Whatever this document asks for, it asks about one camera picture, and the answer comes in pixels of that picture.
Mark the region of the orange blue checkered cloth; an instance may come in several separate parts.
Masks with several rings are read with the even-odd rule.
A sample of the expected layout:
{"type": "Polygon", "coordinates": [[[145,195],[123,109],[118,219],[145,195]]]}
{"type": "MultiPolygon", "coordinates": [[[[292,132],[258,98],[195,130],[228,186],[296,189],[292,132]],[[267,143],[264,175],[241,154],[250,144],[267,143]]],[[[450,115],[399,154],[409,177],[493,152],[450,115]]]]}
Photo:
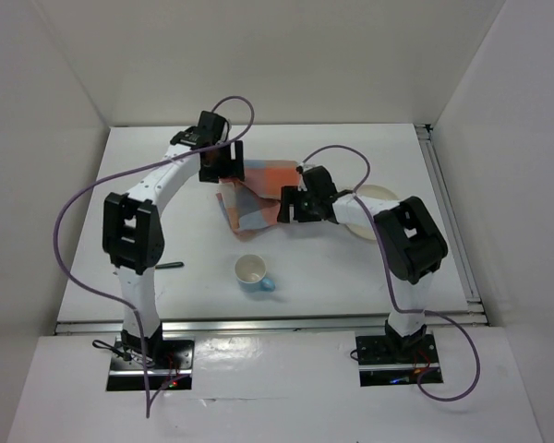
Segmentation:
{"type": "Polygon", "coordinates": [[[244,160],[245,179],[220,182],[217,200],[232,233],[252,237],[278,223],[282,188],[297,187],[298,163],[285,160],[244,160]]]}

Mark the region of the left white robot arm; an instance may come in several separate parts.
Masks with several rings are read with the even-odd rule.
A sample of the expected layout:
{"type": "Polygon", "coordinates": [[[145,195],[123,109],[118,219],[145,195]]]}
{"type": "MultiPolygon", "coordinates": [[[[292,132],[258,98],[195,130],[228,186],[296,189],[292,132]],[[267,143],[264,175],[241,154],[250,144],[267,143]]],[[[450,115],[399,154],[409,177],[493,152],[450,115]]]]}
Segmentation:
{"type": "Polygon", "coordinates": [[[124,194],[110,193],[103,204],[102,248],[114,265],[125,309],[122,345],[144,368],[161,364],[170,347],[163,343],[163,326],[155,301],[154,271],[165,240],[161,216],[179,189],[193,176],[201,182],[244,177],[243,143],[197,154],[198,149],[227,142],[230,124],[203,111],[196,125],[173,136],[154,168],[124,194]]]}

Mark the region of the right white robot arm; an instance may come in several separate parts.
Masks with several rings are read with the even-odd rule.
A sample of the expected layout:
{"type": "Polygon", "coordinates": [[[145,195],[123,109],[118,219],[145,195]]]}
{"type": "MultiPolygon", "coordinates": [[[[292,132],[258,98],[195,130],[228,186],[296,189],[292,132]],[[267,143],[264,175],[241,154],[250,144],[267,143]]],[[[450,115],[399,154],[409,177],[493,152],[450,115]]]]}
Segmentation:
{"type": "Polygon", "coordinates": [[[392,304],[384,350],[393,361],[406,361],[426,335],[432,275],[449,252],[440,229],[418,197],[370,198],[339,190],[322,166],[296,170],[299,183],[281,190],[278,222],[331,222],[372,231],[392,304]]]}

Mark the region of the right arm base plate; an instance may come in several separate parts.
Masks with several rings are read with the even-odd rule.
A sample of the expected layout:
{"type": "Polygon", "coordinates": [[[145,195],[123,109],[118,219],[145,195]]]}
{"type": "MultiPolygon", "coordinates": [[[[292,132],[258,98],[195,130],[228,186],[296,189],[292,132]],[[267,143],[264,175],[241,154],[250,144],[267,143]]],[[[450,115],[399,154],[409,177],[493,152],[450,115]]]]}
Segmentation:
{"type": "Polygon", "coordinates": [[[355,337],[349,356],[358,364],[361,387],[440,384],[443,375],[434,336],[428,333],[416,346],[396,353],[384,335],[355,337]]]}

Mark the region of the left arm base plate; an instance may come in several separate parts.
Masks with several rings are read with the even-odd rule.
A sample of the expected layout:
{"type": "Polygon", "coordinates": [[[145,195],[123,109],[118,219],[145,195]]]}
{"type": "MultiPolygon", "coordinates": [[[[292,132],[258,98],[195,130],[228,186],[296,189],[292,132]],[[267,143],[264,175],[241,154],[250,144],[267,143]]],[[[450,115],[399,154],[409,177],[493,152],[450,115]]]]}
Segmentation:
{"type": "MultiPolygon", "coordinates": [[[[143,391],[143,368],[141,353],[126,349],[117,336],[113,343],[95,340],[94,348],[112,353],[106,390],[110,392],[143,391]]],[[[195,341],[190,339],[169,340],[163,344],[162,354],[146,360],[151,390],[164,383],[166,390],[191,390],[195,341]]]]}

